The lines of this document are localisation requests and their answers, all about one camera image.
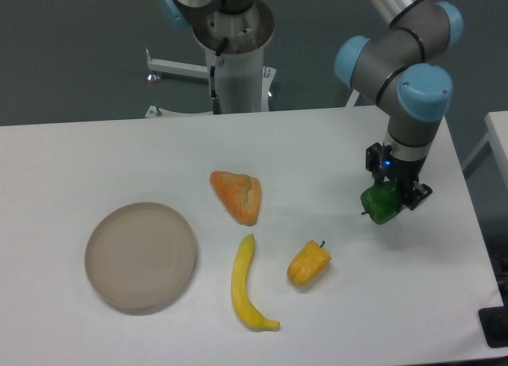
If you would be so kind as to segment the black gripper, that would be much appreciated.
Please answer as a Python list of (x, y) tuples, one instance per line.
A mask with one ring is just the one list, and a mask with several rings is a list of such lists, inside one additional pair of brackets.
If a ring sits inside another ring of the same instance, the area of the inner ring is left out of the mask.
[(418, 160), (399, 159), (395, 156), (393, 145), (374, 143), (366, 149), (365, 167), (375, 185), (382, 185), (385, 179), (390, 180), (402, 193), (402, 205), (415, 210), (433, 193), (427, 184), (419, 183), (425, 160), (425, 156)]

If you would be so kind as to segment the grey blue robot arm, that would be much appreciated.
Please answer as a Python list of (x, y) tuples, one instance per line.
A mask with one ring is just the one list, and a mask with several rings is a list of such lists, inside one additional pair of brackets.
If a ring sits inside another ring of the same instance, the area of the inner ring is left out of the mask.
[[(206, 54), (205, 77), (214, 114), (267, 108), (262, 88), (264, 49), (275, 30), (261, 0), (159, 0), (167, 19), (191, 28)], [(464, 31), (447, 2), (370, 0), (389, 26), (379, 40), (347, 40), (334, 60), (336, 76), (389, 117), (382, 143), (366, 151), (375, 184), (391, 181), (399, 207), (415, 209), (431, 195), (419, 174), (453, 92), (452, 79), (430, 60)]]

